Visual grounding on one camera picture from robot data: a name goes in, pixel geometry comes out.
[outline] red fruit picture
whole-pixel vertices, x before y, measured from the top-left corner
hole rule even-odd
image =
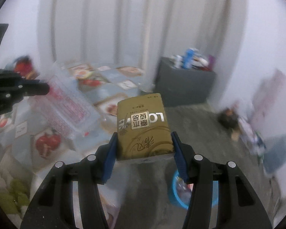
[[[7,118],[3,118],[0,120],[0,127],[4,127],[6,125],[6,123],[8,122],[8,119]]]
[[[60,145],[60,136],[58,134],[49,136],[47,145],[51,148],[51,151],[55,151]]]
[[[47,158],[51,155],[53,151],[55,151],[61,143],[60,135],[53,133],[43,133],[41,136],[37,136],[37,140],[35,142],[35,148],[38,151],[39,155],[42,158]]]
[[[50,147],[47,145],[48,137],[47,135],[43,135],[39,137],[36,141],[36,149],[39,155],[43,158],[47,158],[51,154]]]
[[[97,86],[100,86],[102,84],[102,82],[99,80],[85,79],[82,81],[82,84],[90,86],[90,87],[97,87]]]
[[[32,61],[28,56],[18,59],[14,67],[14,72],[20,73],[21,76],[26,76],[32,70]]]
[[[12,123],[13,112],[9,112],[0,116],[0,129]]]

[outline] gray floor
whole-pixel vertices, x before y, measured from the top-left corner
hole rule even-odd
[[[166,108],[171,131],[177,131],[183,143],[193,147],[212,162],[233,160],[241,168],[269,218],[273,219],[280,193],[275,180],[263,175],[257,159],[241,142],[233,142],[217,123],[216,115],[205,105]],[[115,229],[182,228],[186,210],[170,204],[167,184],[176,170],[174,159],[131,167],[128,190]],[[212,209],[210,228],[215,227],[217,207]]]

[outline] white curtain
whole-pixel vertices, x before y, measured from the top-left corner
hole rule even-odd
[[[137,66],[146,73],[142,89],[150,91],[161,56],[189,47],[217,55],[228,1],[40,0],[41,59],[45,66],[55,60]],[[44,47],[45,35],[51,48]]]

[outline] white wall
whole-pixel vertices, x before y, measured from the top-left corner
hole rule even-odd
[[[251,101],[263,78],[275,68],[286,74],[286,1],[247,0],[243,42],[232,77],[216,110],[237,99]]]
[[[22,55],[30,55],[37,69],[40,56],[37,47],[37,12],[39,0],[6,0],[0,9],[0,23],[8,29],[0,46],[0,68]]]
[[[246,2],[247,20],[233,73],[223,95],[218,94],[219,98],[215,99],[213,91],[209,100],[216,110],[231,106],[237,99],[251,101],[262,79],[271,77],[275,68],[286,75],[286,0]],[[264,137],[286,133],[286,84],[267,115],[261,133]],[[276,179],[282,197],[286,198],[286,164],[277,171]]]

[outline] box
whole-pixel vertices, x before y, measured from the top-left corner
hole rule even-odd
[[[149,162],[173,156],[173,142],[160,94],[120,101],[117,117],[117,160]]]

